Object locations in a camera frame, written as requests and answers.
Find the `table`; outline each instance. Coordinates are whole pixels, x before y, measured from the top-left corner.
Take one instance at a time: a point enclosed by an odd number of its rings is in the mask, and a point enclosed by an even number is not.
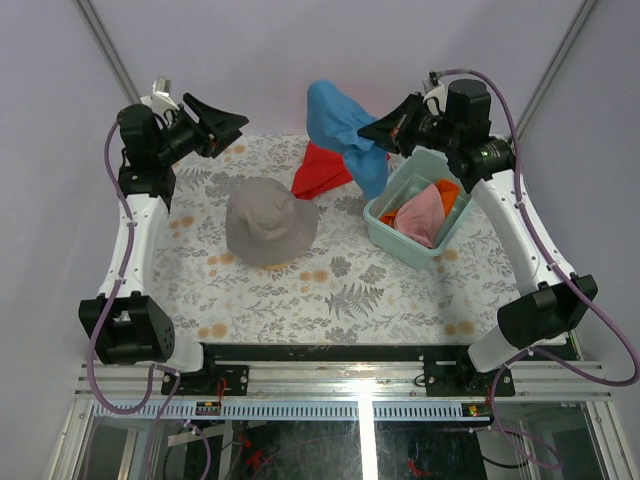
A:
[[[226,248],[227,198],[246,178],[288,187],[304,135],[243,137],[216,159],[176,165],[155,252],[153,295],[176,332],[206,343],[468,344],[517,298],[511,267],[477,207],[440,257],[415,271],[369,242],[355,184],[316,198],[316,240],[287,268],[250,267]],[[392,158],[390,168],[401,159]]]

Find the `plastic bin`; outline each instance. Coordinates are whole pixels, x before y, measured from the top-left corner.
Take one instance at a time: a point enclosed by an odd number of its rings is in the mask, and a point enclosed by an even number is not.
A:
[[[438,234],[436,248],[420,245],[378,220],[385,213],[404,205],[429,184],[442,178],[456,183],[460,187],[460,193]],[[431,258],[444,251],[455,231],[469,214],[472,203],[471,195],[464,191],[460,181],[449,171],[444,155],[417,149],[391,174],[384,193],[367,203],[364,219],[368,224],[369,239],[374,245],[420,270],[427,266]]]

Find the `metal pole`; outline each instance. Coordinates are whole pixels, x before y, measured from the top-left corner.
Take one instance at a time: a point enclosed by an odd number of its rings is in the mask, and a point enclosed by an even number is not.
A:
[[[109,38],[107,31],[96,12],[91,0],[73,0],[73,3],[76,4],[82,17],[84,18],[87,27],[91,31],[93,38],[95,39],[104,59],[106,60],[109,68],[111,69],[118,85],[122,89],[122,93],[127,97],[127,100],[130,103],[139,103],[140,102],[140,94],[136,89],[127,69],[125,68],[118,52]]]
[[[573,18],[573,21],[565,32],[560,45],[558,46],[556,52],[553,54],[551,62],[549,62],[549,65],[542,75],[542,78],[533,91],[533,95],[531,95],[527,106],[518,119],[516,131],[519,138],[522,138],[524,132],[527,130],[527,127],[531,123],[531,120],[540,107],[540,104],[547,95],[547,92],[549,91],[553,80],[556,78],[556,75],[567,59],[569,52],[575,45],[576,40],[580,37],[585,25],[593,15],[593,12],[595,11],[598,4],[600,4],[600,0],[584,0],[582,2],[582,5],[578,9],[578,12]]]

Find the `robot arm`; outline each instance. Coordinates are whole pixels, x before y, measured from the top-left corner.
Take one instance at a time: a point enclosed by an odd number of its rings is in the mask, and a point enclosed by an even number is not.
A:
[[[494,370],[520,350],[574,329],[586,311],[545,263],[525,227],[513,191],[515,157],[506,141],[490,136],[490,107],[491,96],[483,82],[456,80],[449,85],[444,111],[438,96],[412,94],[389,115],[358,132],[405,157],[416,146],[443,152],[451,172],[493,224],[521,297],[502,306],[498,325],[470,346],[469,359],[478,372]],[[545,247],[554,253],[554,263],[593,299],[595,281],[590,275],[575,274],[553,244],[524,188],[523,202]]]
[[[96,353],[104,364],[153,361],[193,372],[202,368],[202,345],[176,337],[171,319],[150,291],[155,242],[169,215],[175,187],[171,166],[193,151],[203,157],[217,157],[240,137],[239,129],[248,120],[211,108],[186,93],[183,100],[197,117],[194,120],[184,106],[171,100],[168,90],[168,81],[160,78],[153,94],[142,98],[143,104],[128,106],[118,114],[125,145],[123,157],[128,161],[120,167],[118,184],[131,218],[121,204],[107,276],[97,298],[80,303],[79,317],[91,337],[100,316],[106,314],[96,343]],[[169,113],[168,118],[164,120],[158,111]],[[135,233],[128,251],[131,222]],[[124,258],[129,261],[120,277],[118,270]],[[107,297],[119,279],[118,295],[110,311],[104,312]]]

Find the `blue cloth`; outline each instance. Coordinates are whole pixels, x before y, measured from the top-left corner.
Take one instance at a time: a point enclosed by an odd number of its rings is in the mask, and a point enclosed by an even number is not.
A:
[[[307,91],[311,141],[343,156],[345,167],[367,198],[384,191],[389,175],[387,152],[373,140],[358,136],[358,129],[376,120],[327,80],[312,83]]]

